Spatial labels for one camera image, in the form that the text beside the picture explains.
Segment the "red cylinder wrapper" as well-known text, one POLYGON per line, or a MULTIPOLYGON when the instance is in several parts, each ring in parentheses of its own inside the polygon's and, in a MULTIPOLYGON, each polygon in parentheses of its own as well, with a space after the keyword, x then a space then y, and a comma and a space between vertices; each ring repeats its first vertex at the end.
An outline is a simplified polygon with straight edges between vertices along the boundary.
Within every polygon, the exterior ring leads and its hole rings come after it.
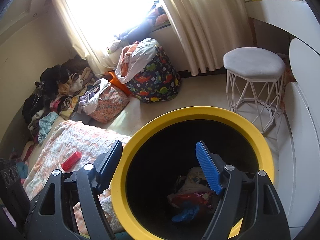
POLYGON ((64 171, 70 170, 80 159, 82 154, 78 151, 74 152, 72 155, 68 157, 66 161, 61 164, 61 168, 64 171))

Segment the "left cream curtain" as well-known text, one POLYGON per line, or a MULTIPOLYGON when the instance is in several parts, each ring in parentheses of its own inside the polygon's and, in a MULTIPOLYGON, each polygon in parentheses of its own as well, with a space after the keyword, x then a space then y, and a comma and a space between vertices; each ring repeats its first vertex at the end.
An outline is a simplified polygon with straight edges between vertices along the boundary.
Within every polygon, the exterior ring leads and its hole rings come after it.
POLYGON ((108 38, 103 14, 94 0, 52 0, 54 9, 76 53, 89 63, 94 74, 117 66, 107 52, 108 38))

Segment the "white printed plastic bag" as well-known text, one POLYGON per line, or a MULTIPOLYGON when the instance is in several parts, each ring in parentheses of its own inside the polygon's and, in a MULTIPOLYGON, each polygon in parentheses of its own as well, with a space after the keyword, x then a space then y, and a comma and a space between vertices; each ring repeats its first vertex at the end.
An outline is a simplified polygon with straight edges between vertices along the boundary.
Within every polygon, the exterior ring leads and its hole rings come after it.
POLYGON ((210 191, 210 188, 200 167, 193 167, 187 175, 177 178, 175 186, 176 194, 202 193, 208 191, 210 191))

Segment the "pink floral fabric bag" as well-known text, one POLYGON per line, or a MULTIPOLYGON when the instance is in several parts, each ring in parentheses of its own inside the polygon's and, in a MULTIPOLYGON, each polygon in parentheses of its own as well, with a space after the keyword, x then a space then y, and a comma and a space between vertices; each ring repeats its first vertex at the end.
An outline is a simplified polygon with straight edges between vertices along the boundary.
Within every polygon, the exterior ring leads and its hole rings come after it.
POLYGON ((89 116, 106 124, 113 120, 129 103, 128 96, 118 87, 110 85, 99 96, 98 104, 89 116))

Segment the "dinosaur print laundry basket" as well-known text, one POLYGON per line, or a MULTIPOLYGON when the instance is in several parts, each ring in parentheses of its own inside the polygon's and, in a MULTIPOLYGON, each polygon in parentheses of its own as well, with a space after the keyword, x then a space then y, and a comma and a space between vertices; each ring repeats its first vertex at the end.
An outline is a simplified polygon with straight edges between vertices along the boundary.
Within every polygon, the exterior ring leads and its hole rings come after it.
POLYGON ((176 98, 181 77, 163 47, 156 47, 155 57, 126 83, 131 94, 144 103, 169 101, 176 98))

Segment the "peach white bed blanket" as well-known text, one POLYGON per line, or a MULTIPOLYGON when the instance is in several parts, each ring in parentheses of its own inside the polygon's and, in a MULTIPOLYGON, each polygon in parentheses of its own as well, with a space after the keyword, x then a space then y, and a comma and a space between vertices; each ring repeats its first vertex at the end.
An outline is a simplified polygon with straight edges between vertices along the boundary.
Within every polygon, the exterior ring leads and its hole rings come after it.
POLYGON ((74 152, 80 152, 81 158, 70 171, 93 163, 97 156, 109 151, 114 141, 120 140, 125 146, 130 139, 130 136, 88 126, 80 121, 61 122, 42 146, 39 158, 23 183, 27 196, 32 200, 43 189, 52 171, 60 169, 74 152))

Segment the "white desk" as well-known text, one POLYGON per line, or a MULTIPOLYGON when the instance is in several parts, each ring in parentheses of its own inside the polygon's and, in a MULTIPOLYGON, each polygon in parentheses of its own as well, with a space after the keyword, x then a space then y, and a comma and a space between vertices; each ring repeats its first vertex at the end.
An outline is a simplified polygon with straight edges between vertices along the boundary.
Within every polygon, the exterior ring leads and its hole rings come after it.
POLYGON ((249 17, 294 36, 289 61, 295 81, 285 88, 277 143, 278 194, 295 238, 311 225, 319 205, 319 22, 302 1, 254 1, 246 9, 249 17))

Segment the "white plastic bag of clothes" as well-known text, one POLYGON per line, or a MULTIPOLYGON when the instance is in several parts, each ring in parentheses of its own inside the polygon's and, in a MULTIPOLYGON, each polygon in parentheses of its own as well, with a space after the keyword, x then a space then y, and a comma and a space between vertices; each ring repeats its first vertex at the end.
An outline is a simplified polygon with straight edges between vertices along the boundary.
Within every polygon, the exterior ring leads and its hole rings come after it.
POLYGON ((122 84, 131 81, 156 56, 159 43, 153 38, 125 46, 119 57, 115 70, 117 79, 122 84))

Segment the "clothes on window sill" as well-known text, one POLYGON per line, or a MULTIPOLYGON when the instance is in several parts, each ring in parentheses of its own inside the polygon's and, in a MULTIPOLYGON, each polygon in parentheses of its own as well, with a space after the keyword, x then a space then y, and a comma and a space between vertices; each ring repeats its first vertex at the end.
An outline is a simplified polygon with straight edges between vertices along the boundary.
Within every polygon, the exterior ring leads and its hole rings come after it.
POLYGON ((115 35, 111 44, 107 48, 107 53, 112 54, 118 48, 124 47, 127 44, 132 44, 136 41, 142 41, 147 38, 149 34, 161 27, 169 25, 169 18, 163 5, 159 1, 155 1, 151 10, 146 17, 135 27, 129 28, 119 35, 115 35))

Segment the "red long snack wrapper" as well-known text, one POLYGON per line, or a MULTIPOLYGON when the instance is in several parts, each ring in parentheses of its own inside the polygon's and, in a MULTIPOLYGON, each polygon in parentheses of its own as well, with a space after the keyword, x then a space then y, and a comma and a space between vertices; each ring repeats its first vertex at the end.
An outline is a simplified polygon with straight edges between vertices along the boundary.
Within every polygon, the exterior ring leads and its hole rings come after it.
POLYGON ((194 192, 186 194, 170 194, 167 196, 170 204, 177 208, 185 206, 208 206, 212 202, 212 198, 216 197, 215 192, 194 192))

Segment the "pile of clothes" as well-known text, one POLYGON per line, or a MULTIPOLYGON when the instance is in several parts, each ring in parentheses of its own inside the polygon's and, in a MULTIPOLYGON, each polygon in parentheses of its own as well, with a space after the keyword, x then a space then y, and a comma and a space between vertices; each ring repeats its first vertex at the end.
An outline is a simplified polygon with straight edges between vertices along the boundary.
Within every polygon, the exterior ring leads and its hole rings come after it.
POLYGON ((73 117, 80 97, 97 80, 88 62, 79 56, 45 69, 22 108, 33 141, 43 142, 57 117, 73 117))

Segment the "yellow rim trash bin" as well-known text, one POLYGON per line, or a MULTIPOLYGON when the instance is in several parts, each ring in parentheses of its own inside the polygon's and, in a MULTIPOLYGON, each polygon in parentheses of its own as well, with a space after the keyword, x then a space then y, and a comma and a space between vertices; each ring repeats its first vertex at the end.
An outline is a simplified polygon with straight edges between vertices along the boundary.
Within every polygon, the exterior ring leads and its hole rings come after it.
POLYGON ((203 141, 210 152, 241 171, 265 170, 274 179, 270 148, 248 120, 226 109, 197 106, 161 115, 129 140, 112 178, 116 215, 134 239, 201 239, 212 214, 189 223, 173 223, 177 213, 168 195, 177 180, 198 167, 195 147, 203 141))

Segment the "cream curtain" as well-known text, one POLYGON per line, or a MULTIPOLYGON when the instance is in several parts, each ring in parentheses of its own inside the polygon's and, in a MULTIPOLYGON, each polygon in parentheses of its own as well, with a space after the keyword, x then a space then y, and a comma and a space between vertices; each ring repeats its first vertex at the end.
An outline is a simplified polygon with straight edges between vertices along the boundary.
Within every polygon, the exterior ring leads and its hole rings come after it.
POLYGON ((54 9, 76 53, 89 63, 94 74, 117 66, 107 52, 108 38, 103 14, 94 0, 52 0, 54 9))
POLYGON ((161 0, 191 75, 223 66, 225 53, 253 46, 244 0, 161 0))

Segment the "orange bag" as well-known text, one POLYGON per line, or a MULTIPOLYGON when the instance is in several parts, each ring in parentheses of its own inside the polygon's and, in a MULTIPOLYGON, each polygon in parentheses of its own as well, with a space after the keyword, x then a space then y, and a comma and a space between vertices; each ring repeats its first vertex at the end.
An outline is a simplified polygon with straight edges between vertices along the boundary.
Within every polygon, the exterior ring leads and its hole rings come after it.
POLYGON ((115 71, 105 72, 104 78, 107 79, 108 81, 110 81, 110 83, 112 83, 112 85, 114 85, 117 88, 119 88, 120 90, 122 90, 126 94, 126 96, 131 95, 131 91, 127 88, 127 86, 125 84, 122 84, 118 80, 118 78, 115 74, 115 71))

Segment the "blue plastic bag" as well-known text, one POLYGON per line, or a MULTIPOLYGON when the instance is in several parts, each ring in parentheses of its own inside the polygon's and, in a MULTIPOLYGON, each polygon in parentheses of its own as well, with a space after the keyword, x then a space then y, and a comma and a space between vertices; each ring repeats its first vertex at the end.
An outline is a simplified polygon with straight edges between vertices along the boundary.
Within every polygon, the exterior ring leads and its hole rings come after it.
POLYGON ((172 217, 171 221, 173 223, 190 222, 199 213, 200 206, 191 202, 184 202, 181 209, 182 210, 178 215, 172 217))

